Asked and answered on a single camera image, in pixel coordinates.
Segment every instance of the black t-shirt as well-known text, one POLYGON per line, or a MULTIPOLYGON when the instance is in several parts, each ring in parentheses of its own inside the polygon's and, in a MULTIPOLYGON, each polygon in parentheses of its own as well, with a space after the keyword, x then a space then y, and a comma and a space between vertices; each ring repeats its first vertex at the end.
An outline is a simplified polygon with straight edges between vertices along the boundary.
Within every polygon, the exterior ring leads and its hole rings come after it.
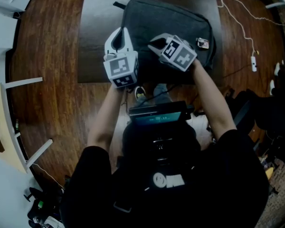
POLYGON ((268 180, 252 143, 239 131, 228 131, 200 153, 194 167, 181 173, 184 185, 172 188, 152 185, 158 170, 146 174, 143 166, 120 168, 111 175, 108 153, 87 147, 62 198, 63 223, 66 228, 254 227, 267 202, 268 180))

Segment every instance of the black bag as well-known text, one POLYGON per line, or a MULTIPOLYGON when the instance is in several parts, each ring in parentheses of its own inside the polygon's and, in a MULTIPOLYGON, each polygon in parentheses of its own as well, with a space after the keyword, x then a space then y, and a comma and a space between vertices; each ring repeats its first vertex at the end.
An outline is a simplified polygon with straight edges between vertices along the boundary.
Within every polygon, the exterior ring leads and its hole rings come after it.
POLYGON ((189 73, 184 74, 160 63, 158 56, 148 48, 150 40, 162 33, 187 40, 202 65, 212 68, 216 45, 212 27, 202 15, 156 0, 130 0, 125 7, 119 3, 115 5, 124 9, 122 27, 128 28, 133 48, 138 52, 140 83, 193 83, 189 73), (207 39, 209 49, 199 48, 197 38, 207 39))

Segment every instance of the white chair leg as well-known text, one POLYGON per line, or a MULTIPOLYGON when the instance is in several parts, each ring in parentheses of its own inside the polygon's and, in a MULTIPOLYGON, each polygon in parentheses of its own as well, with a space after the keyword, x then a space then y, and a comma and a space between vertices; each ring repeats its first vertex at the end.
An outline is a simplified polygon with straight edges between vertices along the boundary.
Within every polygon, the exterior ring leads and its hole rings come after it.
POLYGON ((284 2, 276 2, 276 3, 273 3, 273 4, 267 5, 266 8, 270 9, 270 8, 277 7, 277 6, 282 6, 282 5, 285 5, 285 3, 284 2))
POLYGON ((17 86, 22 86, 22 85, 32 84, 32 83, 36 83, 36 82, 41 82, 42 80, 43 80, 42 77, 30 78, 30 79, 25 79, 25 80, 19 80, 19 81, 15 81, 15 82, 6 83, 6 84, 3 84, 3 85, 4 85, 4 87, 6 89, 8 89, 8 88, 13 88, 13 87, 17 87, 17 86))
POLYGON ((42 153, 53 143, 52 139, 49 139, 44 145, 42 145, 40 147, 40 149, 38 149, 36 151, 36 153, 34 153, 32 155, 32 157, 29 158, 29 160, 27 161, 27 168, 30 168, 30 166, 40 157, 40 155, 42 155, 42 153))

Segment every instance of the screen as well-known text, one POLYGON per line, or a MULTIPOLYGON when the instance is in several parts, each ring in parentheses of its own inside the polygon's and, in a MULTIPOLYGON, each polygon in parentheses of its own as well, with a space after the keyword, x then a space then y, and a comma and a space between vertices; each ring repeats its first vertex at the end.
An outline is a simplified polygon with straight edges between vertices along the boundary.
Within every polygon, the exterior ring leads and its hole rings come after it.
POLYGON ((140 126, 176 122, 180 115, 181 112, 173 112, 154 116, 143 116, 135 118, 135 122, 140 126))

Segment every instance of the dark wooden table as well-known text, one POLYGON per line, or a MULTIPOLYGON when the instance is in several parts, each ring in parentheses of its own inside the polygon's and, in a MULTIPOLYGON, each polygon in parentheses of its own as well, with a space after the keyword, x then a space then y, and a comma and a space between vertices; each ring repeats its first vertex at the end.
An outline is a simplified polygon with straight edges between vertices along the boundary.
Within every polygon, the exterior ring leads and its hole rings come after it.
MULTIPOLYGON (((123 10, 113 6, 117 1, 127 4, 129 0, 85 0, 81 15, 78 46, 78 82, 109 82, 104 66, 105 41, 120 27, 123 10)), ((217 85, 222 82, 222 36, 216 0, 159 0, 187 8, 206 17, 217 44, 213 69, 209 71, 217 85)))

